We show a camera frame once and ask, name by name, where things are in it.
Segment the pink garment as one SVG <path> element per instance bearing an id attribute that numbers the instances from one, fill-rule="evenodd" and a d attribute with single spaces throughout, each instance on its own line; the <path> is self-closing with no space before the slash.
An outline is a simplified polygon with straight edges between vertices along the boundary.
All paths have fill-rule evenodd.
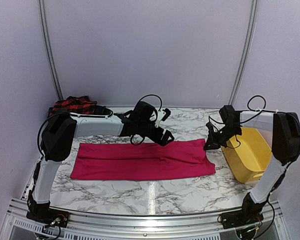
<path id="1" fill-rule="evenodd" d="M 166 146 L 143 143 L 79 146 L 70 178 L 82 181 L 161 181 L 216 173 L 204 151 L 204 139 L 174 141 Z"/>

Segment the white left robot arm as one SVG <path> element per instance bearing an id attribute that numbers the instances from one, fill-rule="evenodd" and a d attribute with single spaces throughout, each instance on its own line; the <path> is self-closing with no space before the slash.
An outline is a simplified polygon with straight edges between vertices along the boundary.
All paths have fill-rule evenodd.
<path id="1" fill-rule="evenodd" d="M 37 135 L 40 161 L 33 172 L 33 187 L 29 191 L 28 212 L 47 223 L 53 218 L 50 191 L 61 162 L 68 158 L 74 138 L 92 135 L 149 138 L 165 146 L 174 140 L 172 133 L 160 127 L 171 114 L 168 108 L 156 109 L 140 99 L 134 109 L 115 113 L 105 106 L 90 110 L 57 109 L 42 123 Z"/>

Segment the red black plaid shirt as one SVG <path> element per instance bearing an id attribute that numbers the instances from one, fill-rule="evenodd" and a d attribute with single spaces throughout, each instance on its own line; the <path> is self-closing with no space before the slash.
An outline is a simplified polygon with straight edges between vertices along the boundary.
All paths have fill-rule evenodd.
<path id="1" fill-rule="evenodd" d="M 97 106 L 97 101 L 92 101 L 89 96 L 73 97 L 69 96 L 65 100 L 57 101 L 53 107 L 49 108 L 48 116 L 57 114 L 60 109 L 65 109 L 70 113 L 91 115 Z"/>

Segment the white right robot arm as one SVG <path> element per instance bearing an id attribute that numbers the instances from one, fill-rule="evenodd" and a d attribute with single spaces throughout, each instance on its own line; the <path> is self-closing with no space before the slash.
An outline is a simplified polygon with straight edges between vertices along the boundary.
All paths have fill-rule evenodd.
<path id="1" fill-rule="evenodd" d="M 232 105 L 224 105 L 219 110 L 220 124 L 208 118 L 206 127 L 208 138 L 204 150 L 227 148 L 232 137 L 242 135 L 242 128 L 271 131 L 271 160 L 256 186 L 244 197 L 242 209 L 237 219 L 248 224 L 257 213 L 261 212 L 270 195 L 281 185 L 287 170 L 300 156 L 300 121 L 295 112 L 267 110 L 264 106 L 258 109 L 248 107 L 246 110 L 235 110 Z"/>

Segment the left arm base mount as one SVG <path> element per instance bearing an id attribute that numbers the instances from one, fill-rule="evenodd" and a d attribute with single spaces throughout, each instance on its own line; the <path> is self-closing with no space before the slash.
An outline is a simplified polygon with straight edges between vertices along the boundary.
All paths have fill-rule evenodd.
<path id="1" fill-rule="evenodd" d="M 51 226 L 52 222 L 56 220 L 57 218 L 59 219 L 56 221 L 53 226 L 60 226 L 62 228 L 67 227 L 68 220 L 69 220 L 69 212 L 67 211 L 61 211 L 61 210 L 56 210 L 53 208 L 36 208 L 34 210 L 29 210 L 26 214 L 26 218 L 30 220 L 34 220 L 39 223 L 43 223 L 46 226 L 49 225 Z"/>

